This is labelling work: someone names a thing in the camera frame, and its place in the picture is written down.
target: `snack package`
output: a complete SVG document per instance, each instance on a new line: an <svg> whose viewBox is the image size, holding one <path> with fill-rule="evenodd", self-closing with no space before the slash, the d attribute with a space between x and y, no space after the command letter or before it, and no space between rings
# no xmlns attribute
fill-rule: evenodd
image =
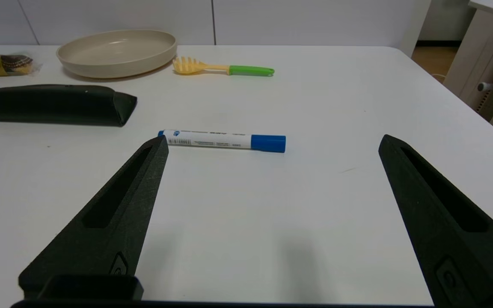
<svg viewBox="0 0 493 308"><path fill-rule="evenodd" d="M0 76L22 76L38 70L39 65L27 55L0 55Z"/></svg>

